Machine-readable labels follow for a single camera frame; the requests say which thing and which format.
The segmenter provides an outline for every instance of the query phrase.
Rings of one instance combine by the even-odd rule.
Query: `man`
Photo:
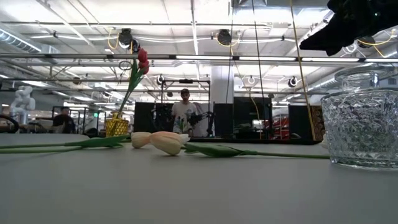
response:
[[[75,122],[73,122],[73,119],[69,116],[69,107],[61,107],[61,114],[54,117],[52,121],[53,127],[62,125],[65,125],[62,130],[63,134],[71,134],[76,132]]]
[[[174,103],[172,114],[174,116],[173,132],[192,136],[192,128],[188,119],[198,112],[197,107],[189,102],[189,90],[181,90],[182,101]]]

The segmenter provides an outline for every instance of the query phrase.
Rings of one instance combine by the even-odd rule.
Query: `table surface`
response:
[[[320,146],[226,144],[325,154]],[[152,146],[0,154],[0,223],[395,223],[398,173]]]

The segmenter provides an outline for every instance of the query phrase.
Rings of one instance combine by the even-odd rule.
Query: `cap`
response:
[[[188,89],[182,89],[181,90],[181,94],[184,94],[184,93],[189,93],[189,90]]]

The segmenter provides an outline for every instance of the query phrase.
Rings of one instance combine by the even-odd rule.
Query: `yellow vase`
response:
[[[105,121],[105,130],[106,137],[125,135],[129,131],[129,121],[119,118],[119,113],[113,113],[112,119]]]

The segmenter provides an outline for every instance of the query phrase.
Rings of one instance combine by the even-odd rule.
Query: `window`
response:
[[[388,79],[388,85],[396,85],[396,84],[397,84],[397,80],[395,78]]]

